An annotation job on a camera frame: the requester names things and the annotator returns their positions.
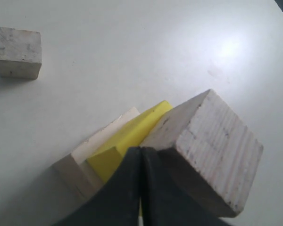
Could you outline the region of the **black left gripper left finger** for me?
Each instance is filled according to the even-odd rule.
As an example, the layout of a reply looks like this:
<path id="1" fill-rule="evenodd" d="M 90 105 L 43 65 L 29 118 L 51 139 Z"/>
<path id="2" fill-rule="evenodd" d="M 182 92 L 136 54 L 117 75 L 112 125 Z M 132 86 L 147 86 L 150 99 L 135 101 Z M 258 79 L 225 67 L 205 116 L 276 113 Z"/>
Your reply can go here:
<path id="1" fill-rule="evenodd" d="M 140 206 L 140 148 L 129 148 L 115 173 L 83 206 L 55 226 L 137 226 Z"/>

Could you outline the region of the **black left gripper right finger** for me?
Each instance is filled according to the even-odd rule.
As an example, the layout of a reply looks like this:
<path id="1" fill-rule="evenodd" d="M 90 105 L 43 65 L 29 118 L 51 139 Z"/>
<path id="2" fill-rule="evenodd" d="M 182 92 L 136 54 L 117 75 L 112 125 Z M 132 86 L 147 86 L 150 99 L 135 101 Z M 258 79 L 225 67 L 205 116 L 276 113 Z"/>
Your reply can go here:
<path id="1" fill-rule="evenodd" d="M 141 210 L 145 226 L 227 226 L 176 185 L 157 151 L 142 147 Z"/>

